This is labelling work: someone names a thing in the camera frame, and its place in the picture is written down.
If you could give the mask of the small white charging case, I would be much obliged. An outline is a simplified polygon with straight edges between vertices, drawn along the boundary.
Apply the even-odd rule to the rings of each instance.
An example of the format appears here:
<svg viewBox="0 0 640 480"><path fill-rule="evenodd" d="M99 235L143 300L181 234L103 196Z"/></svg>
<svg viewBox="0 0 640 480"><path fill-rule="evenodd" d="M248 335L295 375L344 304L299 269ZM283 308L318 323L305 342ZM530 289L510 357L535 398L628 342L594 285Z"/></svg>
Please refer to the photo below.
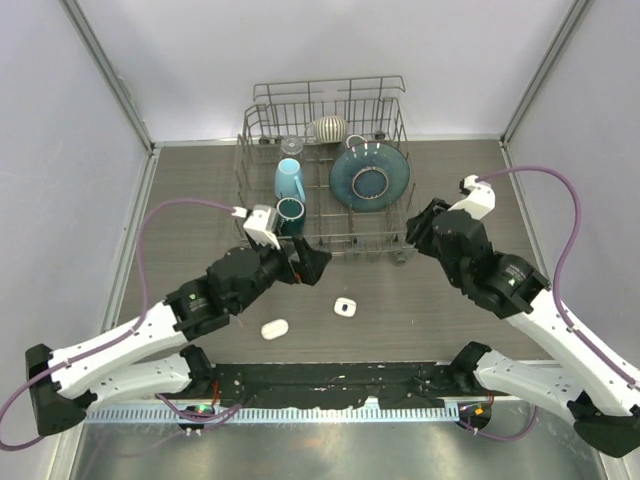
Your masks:
<svg viewBox="0 0 640 480"><path fill-rule="evenodd" d="M344 318L352 318L357 311L357 303L349 298L337 298L334 303L334 313Z"/></svg>

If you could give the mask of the oval white charging case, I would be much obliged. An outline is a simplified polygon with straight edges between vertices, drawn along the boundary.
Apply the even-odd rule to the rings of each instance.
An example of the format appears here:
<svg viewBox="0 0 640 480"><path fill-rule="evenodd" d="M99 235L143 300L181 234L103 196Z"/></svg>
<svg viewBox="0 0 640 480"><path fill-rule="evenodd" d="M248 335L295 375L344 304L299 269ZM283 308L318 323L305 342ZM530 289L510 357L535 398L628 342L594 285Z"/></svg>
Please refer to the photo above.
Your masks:
<svg viewBox="0 0 640 480"><path fill-rule="evenodd" d="M286 335L289 323L285 319L276 319L262 325L260 333L263 339L271 341Z"/></svg>

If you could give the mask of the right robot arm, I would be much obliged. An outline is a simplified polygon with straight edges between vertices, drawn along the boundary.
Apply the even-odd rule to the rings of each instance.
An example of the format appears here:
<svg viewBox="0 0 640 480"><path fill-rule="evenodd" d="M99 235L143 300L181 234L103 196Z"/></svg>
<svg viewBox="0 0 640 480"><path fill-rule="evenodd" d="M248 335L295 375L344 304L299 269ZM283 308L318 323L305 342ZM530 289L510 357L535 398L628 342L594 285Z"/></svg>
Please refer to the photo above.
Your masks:
<svg viewBox="0 0 640 480"><path fill-rule="evenodd" d="M601 453L622 458L639 446L639 388L616 371L625 361L563 304L549 281L517 255L493 249L485 227L460 205L434 199L409 219L407 242L436 259L452 287L541 346L562 372L515 361L478 342L451 363L465 395L481 388L519 397L570 424Z"/></svg>

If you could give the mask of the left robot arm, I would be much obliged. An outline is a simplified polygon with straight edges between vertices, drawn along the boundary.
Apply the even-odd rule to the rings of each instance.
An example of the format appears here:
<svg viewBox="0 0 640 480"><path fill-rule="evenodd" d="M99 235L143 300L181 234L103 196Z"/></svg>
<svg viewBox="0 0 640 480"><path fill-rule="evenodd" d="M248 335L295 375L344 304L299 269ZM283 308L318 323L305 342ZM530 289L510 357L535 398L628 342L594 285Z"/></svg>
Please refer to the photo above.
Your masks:
<svg viewBox="0 0 640 480"><path fill-rule="evenodd" d="M70 347L28 349L38 434L64 432L90 410L135 394L205 397L212 389L212 369L192 341L227 326L276 282L316 285L331 259L301 236L281 247L234 247L205 275L127 323Z"/></svg>

